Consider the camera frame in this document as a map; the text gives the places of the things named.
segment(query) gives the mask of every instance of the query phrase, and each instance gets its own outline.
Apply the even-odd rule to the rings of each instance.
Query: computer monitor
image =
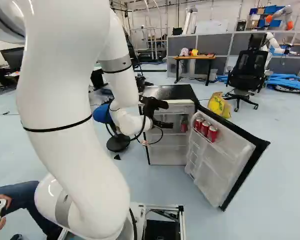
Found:
[[[7,61],[11,70],[20,71],[22,58],[24,55],[24,49],[24,47],[16,47],[11,49],[0,50],[4,60]]]

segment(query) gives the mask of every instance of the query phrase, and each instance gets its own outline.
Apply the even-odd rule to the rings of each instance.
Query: shoe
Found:
[[[23,237],[21,234],[15,234],[10,240],[22,240]]]
[[[58,240],[62,230],[63,230],[62,227],[58,227],[57,230],[53,231],[51,234],[49,234],[46,237],[46,240]]]

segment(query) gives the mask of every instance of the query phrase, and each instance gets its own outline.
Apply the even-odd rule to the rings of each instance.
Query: blue box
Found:
[[[257,12],[258,12],[258,8],[251,8],[249,15],[257,14]]]
[[[283,9],[285,6],[276,6],[275,11],[279,11],[280,9]]]
[[[279,27],[280,23],[281,23],[281,20],[272,20],[270,22],[270,26],[269,27],[274,27],[274,28]]]
[[[266,20],[265,19],[260,19],[258,22],[258,27],[263,28],[266,25]]]
[[[277,11],[277,5],[266,6],[264,8],[265,14],[274,14]]]

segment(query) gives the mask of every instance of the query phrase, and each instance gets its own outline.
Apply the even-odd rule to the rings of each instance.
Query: open fridge door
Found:
[[[215,142],[196,130],[197,118],[217,128]],[[190,126],[185,172],[212,206],[225,211],[270,142],[201,105],[197,105]]]

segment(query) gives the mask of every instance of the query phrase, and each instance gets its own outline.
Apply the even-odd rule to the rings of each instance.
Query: mini fridge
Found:
[[[185,166],[185,174],[211,205],[225,211],[270,142],[200,105],[189,84],[146,87],[143,96],[167,101],[169,108],[159,109],[154,117],[174,123],[173,129],[163,130],[161,141],[145,147],[148,164]],[[218,129],[215,142],[194,128],[196,118]],[[185,123],[186,131],[181,129]],[[148,143],[160,136],[157,128],[143,134]]]

